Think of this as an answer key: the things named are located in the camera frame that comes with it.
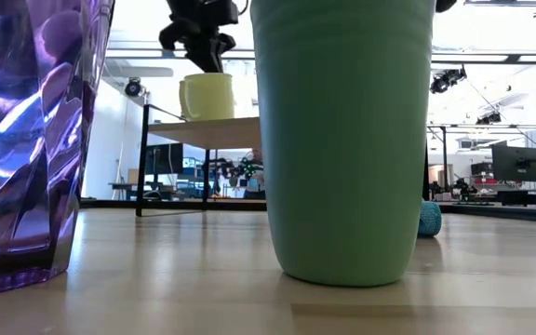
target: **blue ball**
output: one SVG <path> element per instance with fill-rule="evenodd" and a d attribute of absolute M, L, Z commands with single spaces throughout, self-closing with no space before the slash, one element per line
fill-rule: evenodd
<path fill-rule="evenodd" d="M 419 235 L 436 236 L 441 229 L 442 211 L 439 205 L 431 201 L 423 201 L 419 218 Z"/>

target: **purple crystal vase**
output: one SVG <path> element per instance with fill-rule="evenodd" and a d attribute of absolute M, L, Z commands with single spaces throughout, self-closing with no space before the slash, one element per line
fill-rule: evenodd
<path fill-rule="evenodd" d="M 114 0 L 0 0 L 0 291 L 69 264 Z"/>

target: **table leg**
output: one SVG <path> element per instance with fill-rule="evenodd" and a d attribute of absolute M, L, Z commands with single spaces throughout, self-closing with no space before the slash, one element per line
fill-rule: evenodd
<path fill-rule="evenodd" d="M 150 105 L 144 105 L 141 119 L 140 165 L 138 167 L 138 191 L 136 199 L 136 216 L 141 218 L 141 208 L 144 203 L 144 181 L 146 169 L 146 147 L 148 146 L 148 122 Z"/>
<path fill-rule="evenodd" d="M 202 210 L 206 210 L 210 193 L 210 150 L 206 150 L 206 168 L 204 169 L 204 191 L 202 192 Z"/>

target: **green cup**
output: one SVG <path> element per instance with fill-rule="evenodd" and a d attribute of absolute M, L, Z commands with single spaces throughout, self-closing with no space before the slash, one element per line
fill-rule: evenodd
<path fill-rule="evenodd" d="M 284 271 L 395 282 L 421 208 L 434 0 L 253 0 L 268 215 Z"/>

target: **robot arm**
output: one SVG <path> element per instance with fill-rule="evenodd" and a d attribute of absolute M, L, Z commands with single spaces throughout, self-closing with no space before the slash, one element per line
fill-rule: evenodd
<path fill-rule="evenodd" d="M 437 0 L 435 12 L 449 10 L 456 1 Z M 235 47 L 235 40 L 219 33 L 219 27 L 237 24 L 239 15 L 243 14 L 237 11 L 233 0 L 167 0 L 167 3 L 172 23 L 158 36 L 163 49 L 174 51 L 175 43 L 181 42 L 187 51 L 185 57 L 202 71 L 222 73 L 221 56 Z"/>

